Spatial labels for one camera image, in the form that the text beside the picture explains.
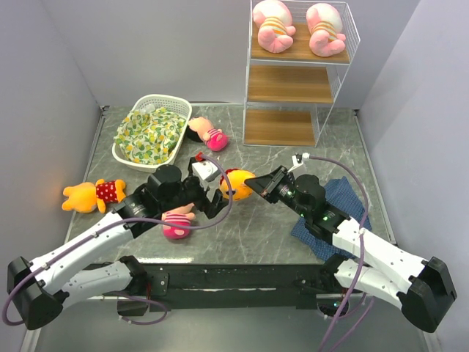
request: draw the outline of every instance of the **blue towel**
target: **blue towel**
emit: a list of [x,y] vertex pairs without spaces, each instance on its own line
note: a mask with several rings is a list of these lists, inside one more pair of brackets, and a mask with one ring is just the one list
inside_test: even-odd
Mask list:
[[[330,180],[325,186],[325,198],[334,207],[344,211],[353,217],[356,221],[360,221],[365,209],[361,204],[355,191],[353,191],[348,179],[343,177],[341,180]],[[367,230],[372,231],[372,225],[369,218],[366,217],[364,226]],[[351,258],[349,252],[339,249],[335,246],[327,244],[319,238],[315,238],[305,228],[305,219],[299,218],[296,225],[293,227],[292,235],[298,238],[304,244],[311,247],[313,253],[322,260],[327,260],[334,254],[342,254],[345,257]]]

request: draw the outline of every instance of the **laundry basket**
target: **laundry basket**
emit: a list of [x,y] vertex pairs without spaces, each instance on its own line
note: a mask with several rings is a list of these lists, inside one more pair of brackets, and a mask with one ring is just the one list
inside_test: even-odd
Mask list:
[[113,144],[112,155],[118,162],[130,167],[131,169],[135,169],[135,170],[139,170],[143,172],[155,172],[156,169],[160,167],[161,165],[174,164],[174,160],[176,159],[177,152],[181,148],[182,140],[184,139],[185,129],[188,127],[188,121],[192,114],[192,106],[188,101],[181,99],[181,98],[172,97],[169,95],[159,95],[159,94],[145,95],[144,97],[140,98],[135,103],[132,110],[142,110],[150,104],[153,104],[153,106],[156,109],[164,107],[164,108],[167,108],[169,111],[172,111],[180,115],[182,118],[185,119],[185,125],[182,128],[181,137],[179,138],[179,141],[177,141],[176,147],[172,151],[169,159],[158,165],[144,165],[144,164],[133,163],[132,161],[129,161],[124,157],[124,155],[122,154],[122,151],[120,150],[116,142]]

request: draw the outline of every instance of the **shelving unit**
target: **shelving unit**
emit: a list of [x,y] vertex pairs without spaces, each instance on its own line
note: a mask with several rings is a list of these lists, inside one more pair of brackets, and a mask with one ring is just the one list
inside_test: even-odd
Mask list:
[[[293,17],[293,45],[272,54],[259,46],[258,28],[252,9],[261,0],[251,0],[248,64],[246,67],[244,144],[316,146],[357,51],[360,37],[346,2],[284,0]],[[331,57],[314,55],[306,11],[319,2],[340,13],[346,50]],[[317,105],[328,107],[318,120]]]

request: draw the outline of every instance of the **pink plush toy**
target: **pink plush toy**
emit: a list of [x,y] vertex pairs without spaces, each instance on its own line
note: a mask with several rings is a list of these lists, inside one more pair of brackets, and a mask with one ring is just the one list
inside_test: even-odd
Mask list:
[[197,132],[199,138],[214,152],[219,152],[228,144],[228,136],[221,130],[214,129],[212,123],[205,117],[196,117],[189,120],[188,125],[192,131]]
[[257,41],[261,48],[277,54],[292,46],[296,28],[292,26],[292,15],[283,2],[261,1],[254,7],[252,17],[259,28]]
[[345,35],[340,33],[342,21],[335,7],[315,4],[306,12],[306,21],[311,33],[309,48],[314,54],[328,57],[345,49]]
[[[161,220],[171,222],[172,224],[190,226],[191,220],[196,218],[196,214],[191,213],[192,207],[193,203],[167,211],[163,213]],[[178,229],[177,227],[163,225],[163,234],[172,240],[187,237],[189,233],[191,233],[191,231],[187,229]]]

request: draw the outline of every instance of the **wooden shelf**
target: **wooden shelf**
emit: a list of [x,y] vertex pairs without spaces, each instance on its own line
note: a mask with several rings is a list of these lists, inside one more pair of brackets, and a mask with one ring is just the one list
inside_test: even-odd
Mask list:
[[252,65],[248,101],[332,104],[325,67]]
[[261,145],[316,145],[309,112],[248,109],[244,142]]
[[321,62],[331,64],[349,64],[350,58],[347,49],[341,53],[329,57],[321,57],[314,55],[309,48],[308,26],[305,23],[294,23],[296,33],[293,36],[293,45],[286,51],[279,54],[272,54],[259,46],[257,42],[257,32],[259,31],[256,24],[252,24],[252,44],[251,58],[263,60],[285,60],[285,61],[303,61],[303,62]]

